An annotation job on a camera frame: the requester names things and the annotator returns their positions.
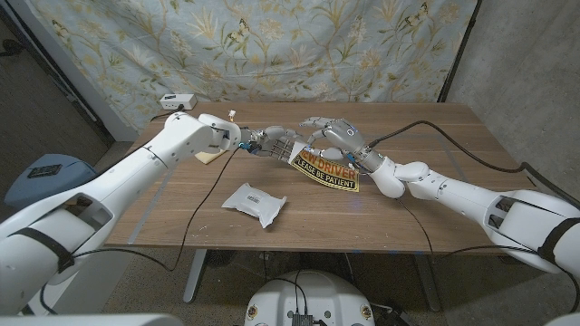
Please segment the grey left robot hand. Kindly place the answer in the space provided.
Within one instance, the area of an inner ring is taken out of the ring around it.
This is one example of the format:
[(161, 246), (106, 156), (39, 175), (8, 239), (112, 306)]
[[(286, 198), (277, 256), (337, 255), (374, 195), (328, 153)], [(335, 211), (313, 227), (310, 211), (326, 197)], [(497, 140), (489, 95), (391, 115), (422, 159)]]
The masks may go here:
[(295, 156), (295, 146), (304, 145), (303, 136), (293, 129), (270, 126), (266, 129), (242, 128), (239, 147), (252, 155), (270, 157), (289, 163)]

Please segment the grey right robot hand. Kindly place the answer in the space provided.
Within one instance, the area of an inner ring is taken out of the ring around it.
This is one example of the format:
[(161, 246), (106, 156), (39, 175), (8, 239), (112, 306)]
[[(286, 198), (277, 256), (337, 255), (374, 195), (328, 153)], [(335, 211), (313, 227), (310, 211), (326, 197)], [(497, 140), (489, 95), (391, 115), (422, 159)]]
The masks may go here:
[(361, 132), (345, 119), (310, 117), (299, 124), (300, 127), (317, 128), (308, 139), (313, 144), (317, 139), (327, 138), (343, 155), (350, 154), (353, 161), (371, 173), (386, 169), (394, 173), (395, 163), (375, 149), (366, 145)]

